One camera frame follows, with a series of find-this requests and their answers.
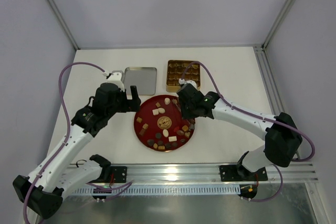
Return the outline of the white cone chocolate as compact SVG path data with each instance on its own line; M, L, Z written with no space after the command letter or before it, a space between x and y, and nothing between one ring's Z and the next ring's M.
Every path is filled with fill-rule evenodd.
M166 105L168 105L168 104L170 103L170 99L169 99L169 98L165 98L165 99L164 99L164 103L165 103Z

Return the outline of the white square chocolate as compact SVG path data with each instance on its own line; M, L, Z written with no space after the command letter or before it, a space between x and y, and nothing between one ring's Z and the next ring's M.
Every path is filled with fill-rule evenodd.
M158 115L159 114L158 109L152 110L152 112L153 112L153 115Z

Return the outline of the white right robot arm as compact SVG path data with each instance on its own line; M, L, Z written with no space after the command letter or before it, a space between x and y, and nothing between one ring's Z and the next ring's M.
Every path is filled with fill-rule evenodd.
M254 151L245 152L237 162L236 171L243 180L269 165L288 167L302 143L293 119L286 113L274 116L245 110L223 101L217 92L202 94L193 81L181 80L177 95L184 119L203 117L228 122L265 142Z

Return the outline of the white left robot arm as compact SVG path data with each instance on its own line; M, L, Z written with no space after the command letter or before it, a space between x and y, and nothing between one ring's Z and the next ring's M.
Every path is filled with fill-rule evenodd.
M84 167L67 175L63 172L116 113L139 111L137 88L131 86L130 90L132 98L128 99L116 84L101 84L88 104L67 122L67 132L52 152L28 176L18 175L14 179L13 187L24 209L30 208L43 219L49 219L73 191L107 177L111 163L98 154L91 156Z

